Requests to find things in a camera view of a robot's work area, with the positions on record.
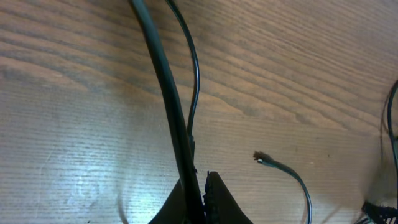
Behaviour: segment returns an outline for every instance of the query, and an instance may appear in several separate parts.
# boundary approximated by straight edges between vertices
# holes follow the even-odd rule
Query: cord
[[[392,102],[394,96],[396,94],[398,88],[398,80],[392,86],[390,94],[388,96],[388,104],[387,104],[387,125],[388,125],[388,136],[391,142],[392,153],[394,155],[394,164],[396,166],[396,174],[397,174],[397,208],[398,208],[398,153],[397,153],[397,145],[396,139],[394,137],[394,133],[392,131],[392,121],[391,121],[391,110],[392,110]]]
[[[193,165],[190,141],[181,110],[180,97],[163,50],[159,34],[143,0],[129,0],[144,34],[150,58],[164,99],[167,121],[177,162],[180,183],[185,196],[188,218],[192,223],[204,223],[205,214]]]
[[[185,34],[185,38],[187,39],[189,49],[191,51],[191,58],[193,64],[193,73],[195,75],[195,81],[193,86],[193,95],[191,101],[191,107],[189,111],[188,124],[187,124],[187,132],[188,136],[192,136],[192,128],[193,128],[193,116],[195,115],[195,110],[198,103],[199,97],[199,89],[200,89],[200,71],[199,71],[199,62],[197,52],[195,50],[195,45],[193,44],[193,39],[191,33],[189,32],[187,23],[185,23],[184,18],[181,15],[177,5],[174,0],[166,0],[167,4],[170,6],[170,9],[173,11],[175,17],[179,21],[181,28]]]
[[[287,165],[273,160],[273,158],[271,158],[270,155],[267,155],[263,152],[255,152],[253,156],[254,156],[255,160],[257,160],[258,163],[263,164],[265,166],[278,168],[281,171],[287,173],[288,175],[291,175],[293,178],[295,178],[300,183],[300,185],[302,186],[302,188],[304,190],[305,198],[307,199],[307,208],[308,208],[307,224],[311,224],[311,222],[312,222],[312,203],[311,203],[310,193],[308,192],[307,187],[305,186],[303,180],[298,175],[298,173],[296,173],[292,168],[288,167]]]

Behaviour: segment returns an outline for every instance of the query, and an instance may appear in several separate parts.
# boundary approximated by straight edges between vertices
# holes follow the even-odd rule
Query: wooden surface
[[[165,2],[146,3],[187,117],[185,37]],[[398,3],[177,3],[200,60],[202,192],[216,170],[254,223],[302,223],[302,189],[253,161],[264,151],[301,175],[314,223],[352,223],[398,78]],[[157,213],[178,172],[127,1],[0,1],[0,154],[0,223],[147,223]]]

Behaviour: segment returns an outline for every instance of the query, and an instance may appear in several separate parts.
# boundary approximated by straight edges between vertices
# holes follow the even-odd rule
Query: thin black cable
[[[387,125],[388,125],[388,135],[391,142],[392,153],[394,155],[394,164],[396,166],[396,174],[397,174],[397,208],[398,208],[398,153],[396,149],[396,139],[394,137],[394,132],[392,131],[392,119],[391,119],[391,110],[392,110],[392,102],[394,100],[394,96],[396,94],[398,88],[398,80],[392,86],[390,94],[388,96],[388,104],[387,104]]]
[[[195,75],[195,81],[193,86],[193,95],[191,101],[191,108],[189,110],[189,117],[188,117],[188,124],[187,124],[187,132],[188,136],[192,136],[192,129],[193,129],[193,117],[195,115],[195,110],[198,103],[199,97],[199,89],[200,89],[200,71],[199,71],[199,62],[197,52],[195,50],[195,45],[193,44],[193,39],[191,33],[189,32],[187,23],[181,12],[179,11],[177,5],[174,3],[174,0],[166,0],[167,4],[170,6],[171,10],[173,11],[175,17],[179,21],[181,28],[185,34],[185,38],[187,39],[189,49],[191,51],[191,58],[192,58],[192,65],[193,65],[193,73]]]
[[[298,175],[298,173],[296,173],[292,168],[288,167],[287,165],[273,160],[273,158],[271,158],[271,156],[264,154],[263,152],[255,152],[254,158],[260,164],[280,169],[281,171],[291,175],[293,178],[295,178],[300,183],[301,187],[303,188],[305,198],[307,201],[307,209],[308,209],[307,224],[311,224],[311,222],[312,222],[312,203],[311,203],[310,193],[308,192],[307,187],[305,186],[303,180]]]
[[[205,223],[205,212],[201,201],[198,179],[193,165],[190,141],[183,113],[180,97],[173,79],[172,72],[163,50],[159,34],[154,21],[143,0],[129,0],[137,20],[140,24],[148,47],[150,58],[155,68],[157,79],[164,99],[167,121],[174,147],[180,183],[185,196],[187,215],[191,223]]]

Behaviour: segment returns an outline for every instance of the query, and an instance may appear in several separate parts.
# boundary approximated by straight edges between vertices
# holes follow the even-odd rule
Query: wood grain
[[[185,37],[165,2],[146,3],[187,118]],[[177,3],[200,60],[201,190],[216,170],[253,222],[303,222],[298,183],[252,160],[264,151],[302,176],[314,223],[352,223],[380,163],[381,111],[398,78],[398,3]],[[0,153],[0,223],[121,223],[121,214],[147,223],[157,213],[178,172],[127,1],[0,2]]]

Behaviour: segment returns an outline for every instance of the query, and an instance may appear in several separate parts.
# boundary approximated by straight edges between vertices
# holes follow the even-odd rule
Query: wire
[[[394,155],[394,164],[396,166],[396,174],[397,174],[397,208],[398,208],[398,153],[396,146],[396,139],[394,137],[394,133],[392,131],[392,119],[391,119],[391,110],[392,110],[392,102],[394,100],[394,96],[396,94],[398,88],[398,80],[392,86],[390,94],[388,96],[388,104],[387,104],[387,125],[388,125],[388,135],[391,142],[392,153]]]
[[[298,175],[298,173],[296,173],[292,168],[288,167],[287,165],[273,160],[273,158],[271,158],[270,155],[267,155],[263,152],[255,152],[254,158],[260,164],[280,169],[281,171],[291,175],[293,178],[295,178],[300,183],[300,185],[302,186],[302,188],[304,190],[305,198],[307,200],[307,209],[308,209],[307,224],[311,224],[311,222],[312,222],[312,203],[311,203],[310,193],[308,192],[307,187],[305,186],[303,180]]]
[[[189,49],[191,51],[191,58],[192,58],[192,64],[193,64],[193,73],[195,75],[195,81],[194,81],[194,86],[193,86],[191,107],[190,107],[189,117],[188,117],[187,132],[188,132],[188,136],[192,136],[193,117],[195,115],[195,110],[197,107],[198,97],[199,97],[199,89],[200,89],[199,62],[198,62],[198,57],[197,57],[197,53],[195,50],[195,45],[193,44],[191,33],[189,32],[188,26],[185,23],[185,20],[182,17],[181,12],[179,11],[177,5],[174,3],[174,0],[166,0],[166,2],[170,6],[170,8],[173,11],[177,20],[179,21],[181,28],[185,34],[185,38],[187,39]]]
[[[150,58],[164,99],[167,121],[169,122],[175,160],[180,183],[185,196],[188,218],[192,223],[204,223],[205,212],[201,201],[198,179],[190,151],[190,141],[181,110],[180,98],[172,72],[163,50],[159,34],[143,0],[129,0],[144,34]]]

